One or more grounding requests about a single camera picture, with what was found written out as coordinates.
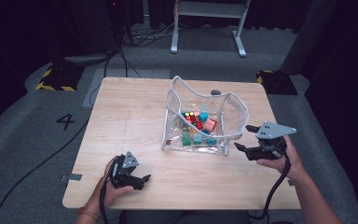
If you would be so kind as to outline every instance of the white metal frame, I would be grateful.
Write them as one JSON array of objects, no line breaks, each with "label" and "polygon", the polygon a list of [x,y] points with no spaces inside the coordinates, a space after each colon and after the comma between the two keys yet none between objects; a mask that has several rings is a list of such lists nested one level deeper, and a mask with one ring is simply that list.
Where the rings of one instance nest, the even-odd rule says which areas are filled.
[{"label": "white metal frame", "polygon": [[[246,14],[248,12],[249,4],[250,4],[250,0],[247,0],[244,4],[181,1],[179,5],[178,14],[181,16],[201,16],[201,17],[240,19],[238,30],[233,31],[232,34],[234,36],[235,43],[237,44],[237,48],[240,56],[245,57],[246,51],[241,41],[241,32],[242,32],[243,23],[245,22]],[[171,53],[177,53],[178,51],[178,38],[179,38],[178,16],[174,16]]]}]

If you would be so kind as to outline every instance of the gray carpet floor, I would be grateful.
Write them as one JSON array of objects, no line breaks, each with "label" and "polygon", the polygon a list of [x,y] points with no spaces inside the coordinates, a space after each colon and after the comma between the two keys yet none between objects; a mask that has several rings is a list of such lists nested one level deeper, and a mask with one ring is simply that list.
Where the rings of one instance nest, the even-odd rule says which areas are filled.
[{"label": "gray carpet floor", "polygon": [[[280,68],[296,38],[290,30],[244,30],[241,39],[248,55],[241,58],[231,35],[234,29],[184,30],[179,35],[176,54],[170,53],[171,35],[146,47],[123,47],[123,51],[134,69],[168,71],[169,78],[256,82],[258,70]],[[84,102],[90,97],[92,80],[101,75],[103,64],[87,67],[75,92],[36,90],[48,66],[45,64],[29,75],[25,83],[28,93],[0,117],[0,202],[23,176],[76,136],[92,111]],[[123,59],[116,55],[107,67],[114,70],[125,66]],[[292,80],[297,96],[268,96],[276,120],[297,128],[298,133],[292,139],[307,170],[343,222],[358,223],[358,205],[351,182],[304,96],[309,83],[301,75]],[[56,120],[67,114],[72,115],[75,123],[65,130],[64,124]],[[72,172],[83,134],[84,130],[11,191],[0,209],[0,223],[73,223],[76,220],[76,210],[62,205],[66,183],[61,179]],[[108,211],[110,223],[117,223],[118,214],[119,211]],[[303,223],[299,210],[270,210],[270,222],[278,220]]]}]

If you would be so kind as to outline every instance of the table top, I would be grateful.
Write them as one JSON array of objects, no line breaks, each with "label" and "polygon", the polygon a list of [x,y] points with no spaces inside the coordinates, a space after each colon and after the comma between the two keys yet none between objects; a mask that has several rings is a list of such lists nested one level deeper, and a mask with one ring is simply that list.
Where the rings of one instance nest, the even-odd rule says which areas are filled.
[{"label": "table top", "polygon": [[[185,80],[200,94],[233,92],[247,105],[248,124],[276,122],[263,87],[258,83]],[[130,151],[140,162],[132,175],[151,174],[142,190],[118,198],[116,209],[263,209],[280,174],[248,161],[234,142],[258,146],[254,133],[230,141],[228,155],[161,149],[169,79],[106,77],[99,90],[62,203],[83,206],[106,164]],[[285,180],[270,209],[299,209],[295,188]]]}]

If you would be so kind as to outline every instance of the clear plastic bag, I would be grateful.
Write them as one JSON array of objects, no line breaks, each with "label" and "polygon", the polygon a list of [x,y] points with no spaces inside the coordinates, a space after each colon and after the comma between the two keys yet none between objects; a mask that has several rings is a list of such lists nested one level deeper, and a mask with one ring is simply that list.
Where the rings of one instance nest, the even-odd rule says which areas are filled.
[{"label": "clear plastic bag", "polygon": [[174,77],[167,95],[162,149],[228,154],[230,140],[242,137],[249,119],[234,93],[201,95]]}]

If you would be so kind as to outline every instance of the black stand base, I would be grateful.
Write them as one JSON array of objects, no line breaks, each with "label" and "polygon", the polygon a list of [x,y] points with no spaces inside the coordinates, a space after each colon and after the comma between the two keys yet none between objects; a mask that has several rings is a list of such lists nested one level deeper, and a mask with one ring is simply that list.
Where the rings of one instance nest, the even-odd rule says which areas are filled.
[{"label": "black stand base", "polygon": [[77,84],[83,75],[84,66],[50,66],[40,79],[37,90],[77,91]]},{"label": "black stand base", "polygon": [[255,76],[257,82],[263,85],[266,94],[298,95],[290,76],[280,71],[261,70]]}]

